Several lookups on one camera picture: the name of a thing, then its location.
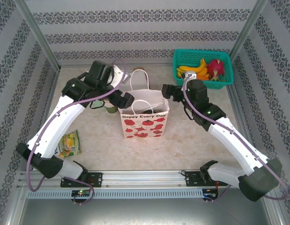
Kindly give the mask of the red white paper gift bag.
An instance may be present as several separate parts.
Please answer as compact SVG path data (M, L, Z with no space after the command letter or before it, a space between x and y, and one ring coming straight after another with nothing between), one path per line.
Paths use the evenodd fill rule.
M134 102L127 109L119 109L123 134L125 138L161 137L165 130L170 111L168 100L160 90L129 90ZM149 108L155 114L141 114Z

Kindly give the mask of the yellow banana bunch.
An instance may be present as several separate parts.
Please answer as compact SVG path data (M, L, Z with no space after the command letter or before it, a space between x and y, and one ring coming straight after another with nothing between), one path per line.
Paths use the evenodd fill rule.
M206 68L207 63L204 59L201 59L201 63L198 67L188 67L188 66L179 66L177 70L177 78L182 78L184 72L195 72L199 75L208 76L208 69Z

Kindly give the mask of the pink dragon fruit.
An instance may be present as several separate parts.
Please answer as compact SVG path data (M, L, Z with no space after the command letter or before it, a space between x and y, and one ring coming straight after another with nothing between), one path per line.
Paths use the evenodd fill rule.
M219 81L219 76L224 77L224 63L219 59L214 59L206 65L210 81Z

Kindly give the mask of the teal plastic basket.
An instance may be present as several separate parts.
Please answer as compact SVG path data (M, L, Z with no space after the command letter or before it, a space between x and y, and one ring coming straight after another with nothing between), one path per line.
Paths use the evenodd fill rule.
M179 66L197 67L200 65L201 59L207 63L211 60L219 59L224 65L224 76L220 75L221 81L203 81L209 89L221 89L226 85L231 85L234 82L234 74L230 56L226 52L207 51L207 50L192 50L192 49L176 49L173 55L173 76L177 86L182 86L184 80L177 77L177 68Z

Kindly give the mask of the green yellow snack packet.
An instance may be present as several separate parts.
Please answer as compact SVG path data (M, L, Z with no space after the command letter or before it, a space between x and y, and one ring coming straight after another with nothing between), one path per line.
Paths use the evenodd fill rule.
M82 153L78 130L63 135L54 152L55 156L67 158Z

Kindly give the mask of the aluminium table edge rail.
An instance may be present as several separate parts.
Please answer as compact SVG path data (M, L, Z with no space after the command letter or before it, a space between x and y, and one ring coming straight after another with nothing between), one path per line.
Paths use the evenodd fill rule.
M90 68L92 64L66 64L61 68ZM126 63L127 67L172 67L172 63Z

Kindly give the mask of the aluminium mounting rail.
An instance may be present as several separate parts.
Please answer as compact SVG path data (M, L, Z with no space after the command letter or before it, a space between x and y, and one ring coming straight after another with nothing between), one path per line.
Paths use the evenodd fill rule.
M90 171L102 173L101 188L178 188L187 187L185 178L180 170L159 170L159 171ZM33 188L36 188L42 178L38 171L30 172L30 181ZM60 176L51 179L45 178L41 188L60 188ZM17 188L28 188L26 172L21 172Z

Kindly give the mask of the aluminium frame post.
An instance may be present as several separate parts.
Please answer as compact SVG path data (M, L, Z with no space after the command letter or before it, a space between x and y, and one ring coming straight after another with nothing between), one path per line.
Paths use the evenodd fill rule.
M231 62L234 62L236 59L239 51L241 50L243 43L247 39L248 35L250 34L254 24L256 23L257 19L259 18L260 14L262 13L265 5L267 4L268 0L257 0L250 15L248 16L247 21L245 22L234 46L232 47L229 55Z
M33 13L31 12L29 6L27 5L26 0L13 0L13 1L16 4L16 7L19 9L24 20L28 24L30 30L32 31L34 37L36 38L43 52L45 53L50 64L53 66L55 71L59 72L61 66L59 65L58 60L55 57L45 35L41 31Z

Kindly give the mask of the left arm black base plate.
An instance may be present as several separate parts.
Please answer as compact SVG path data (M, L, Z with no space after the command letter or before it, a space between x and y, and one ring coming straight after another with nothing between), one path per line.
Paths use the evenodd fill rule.
M100 188L102 185L102 176L101 172L88 172L82 176L82 182L91 185L93 188ZM81 184L78 181L72 181L66 178L61 178L60 186L62 188L87 188L85 184Z

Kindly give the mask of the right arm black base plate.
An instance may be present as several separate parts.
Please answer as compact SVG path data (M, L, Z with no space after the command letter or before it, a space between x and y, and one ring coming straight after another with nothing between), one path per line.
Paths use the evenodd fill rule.
M200 176L200 171L182 170L180 174L184 176L187 187L211 187L211 186L215 187L217 183L220 187L228 186L228 184L220 181L219 182L214 180L204 181Z

